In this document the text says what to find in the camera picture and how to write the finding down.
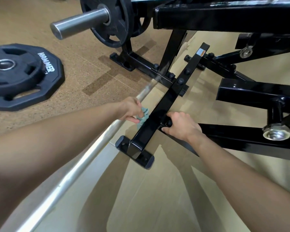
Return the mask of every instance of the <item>human hand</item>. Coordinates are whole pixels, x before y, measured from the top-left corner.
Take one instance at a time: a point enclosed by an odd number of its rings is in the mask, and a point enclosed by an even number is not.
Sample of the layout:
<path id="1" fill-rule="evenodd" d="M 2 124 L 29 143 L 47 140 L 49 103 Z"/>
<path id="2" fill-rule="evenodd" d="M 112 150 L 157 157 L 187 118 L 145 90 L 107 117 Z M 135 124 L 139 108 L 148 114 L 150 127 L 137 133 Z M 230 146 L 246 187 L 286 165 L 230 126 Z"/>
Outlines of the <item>human hand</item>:
<path id="1" fill-rule="evenodd" d="M 172 126 L 163 127 L 162 131 L 188 142 L 190 136 L 202 134 L 201 127 L 194 122 L 189 114 L 184 112 L 169 112 L 167 116 L 172 120 Z"/>
<path id="2" fill-rule="evenodd" d="M 127 97 L 126 99 L 121 101 L 120 108 L 124 114 L 123 116 L 121 116 L 120 120 L 128 120 L 137 124 L 140 121 L 133 116 L 137 115 L 140 118 L 144 116 L 144 113 L 142 112 L 141 102 L 135 97 Z"/>

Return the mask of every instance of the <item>person's left arm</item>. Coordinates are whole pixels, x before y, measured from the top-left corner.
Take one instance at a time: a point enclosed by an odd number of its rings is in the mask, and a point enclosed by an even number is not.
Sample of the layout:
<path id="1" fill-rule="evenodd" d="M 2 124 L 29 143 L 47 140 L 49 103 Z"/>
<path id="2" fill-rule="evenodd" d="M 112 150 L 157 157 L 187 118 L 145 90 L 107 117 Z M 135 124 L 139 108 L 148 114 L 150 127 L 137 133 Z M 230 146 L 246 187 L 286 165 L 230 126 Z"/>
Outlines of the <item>person's left arm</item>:
<path id="1" fill-rule="evenodd" d="M 116 119 L 138 123 L 136 98 L 84 109 L 0 136 L 0 226 L 39 184 L 81 153 Z"/>

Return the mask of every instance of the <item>teal rag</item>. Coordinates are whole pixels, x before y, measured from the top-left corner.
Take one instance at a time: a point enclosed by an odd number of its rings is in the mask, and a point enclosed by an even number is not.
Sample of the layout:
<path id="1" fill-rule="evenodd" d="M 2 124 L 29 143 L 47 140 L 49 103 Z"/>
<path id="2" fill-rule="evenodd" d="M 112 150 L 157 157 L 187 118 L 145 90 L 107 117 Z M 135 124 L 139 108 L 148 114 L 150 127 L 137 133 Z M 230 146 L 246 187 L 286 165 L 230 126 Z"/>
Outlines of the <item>teal rag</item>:
<path id="1" fill-rule="evenodd" d="M 148 117 L 149 117 L 149 110 L 148 110 L 148 108 L 144 108 L 144 107 L 142 107 L 142 112 L 144 112 L 144 116 L 143 116 L 143 118 L 139 118 L 138 116 L 136 116 L 136 118 L 137 118 L 138 120 L 140 120 L 140 122 L 139 122 L 138 124 L 136 124 L 138 130 L 140 129 L 140 127 L 144 124 L 144 122 L 145 122 L 145 121 L 148 119 Z"/>

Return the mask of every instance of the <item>black metal frame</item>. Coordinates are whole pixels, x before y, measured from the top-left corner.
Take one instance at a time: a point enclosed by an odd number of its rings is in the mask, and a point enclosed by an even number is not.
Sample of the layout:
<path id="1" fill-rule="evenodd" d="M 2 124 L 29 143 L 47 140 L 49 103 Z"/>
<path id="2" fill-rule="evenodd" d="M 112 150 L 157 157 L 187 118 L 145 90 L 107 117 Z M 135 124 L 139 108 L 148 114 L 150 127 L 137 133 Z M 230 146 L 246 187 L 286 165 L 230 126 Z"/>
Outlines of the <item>black metal frame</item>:
<path id="1" fill-rule="evenodd" d="M 282 123 L 290 127 L 290 115 L 283 117 L 283 112 L 290 113 L 290 86 L 255 82 L 236 71 L 235 65 L 239 62 L 290 52 L 290 25 L 278 24 L 277 27 L 277 23 L 283 22 L 284 19 L 287 22 L 290 18 L 290 0 L 272 1 L 267 4 L 264 4 L 263 0 L 245 3 L 215 2 L 215 0 L 133 0 L 132 3 L 133 7 L 139 10 L 137 13 L 140 17 L 153 17 L 154 28 L 173 29 L 173 32 L 160 65 L 153 64 L 133 52 L 130 41 L 122 47 L 120 55 L 116 53 L 110 55 L 113 61 L 127 70 L 137 68 L 168 88 L 135 136 L 131 140 L 121 136 L 116 142 L 116 147 L 120 151 L 144 168 L 151 167 L 154 157 L 145 150 L 145 147 L 157 129 L 161 131 L 162 127 L 171 126 L 166 113 L 175 99 L 187 91 L 186 82 L 196 68 L 203 70 L 208 68 L 223 77 L 217 100 L 267 109 L 268 125 Z M 277 11 L 285 13 L 279 15 L 279 20 L 275 14 Z M 256 18 L 257 22 L 251 21 L 251 15 L 260 16 L 260 19 Z M 220 56 L 206 54 L 209 45 L 203 43 L 192 57 L 189 55 L 185 57 L 188 64 L 175 78 L 175 75 L 169 72 L 169 68 L 182 45 L 186 30 L 270 33 L 239 35 L 236 49 L 248 46 L 253 49 L 247 58 L 241 57 L 240 50 Z M 200 126 L 205 135 L 223 148 L 290 160 L 290 139 L 268 140 L 263 137 L 262 128 L 213 124 Z M 170 138 L 197 155 L 188 143 L 172 136 Z"/>

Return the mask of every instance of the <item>human arm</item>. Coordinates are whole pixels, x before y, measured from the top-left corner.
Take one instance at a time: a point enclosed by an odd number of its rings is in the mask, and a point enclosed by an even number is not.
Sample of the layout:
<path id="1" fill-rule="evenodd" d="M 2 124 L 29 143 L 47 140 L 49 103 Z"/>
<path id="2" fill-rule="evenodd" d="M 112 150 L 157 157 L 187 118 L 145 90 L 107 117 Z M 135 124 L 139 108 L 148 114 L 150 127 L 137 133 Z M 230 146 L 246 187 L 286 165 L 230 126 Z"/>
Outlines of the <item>human arm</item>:
<path id="1" fill-rule="evenodd" d="M 163 132 L 188 142 L 251 231 L 290 231 L 290 193 L 207 138 L 189 114 L 170 112 Z"/>
<path id="2" fill-rule="evenodd" d="M 0 136 L 0 226 L 17 205 L 116 119 L 138 123 L 136 98 L 51 117 Z"/>

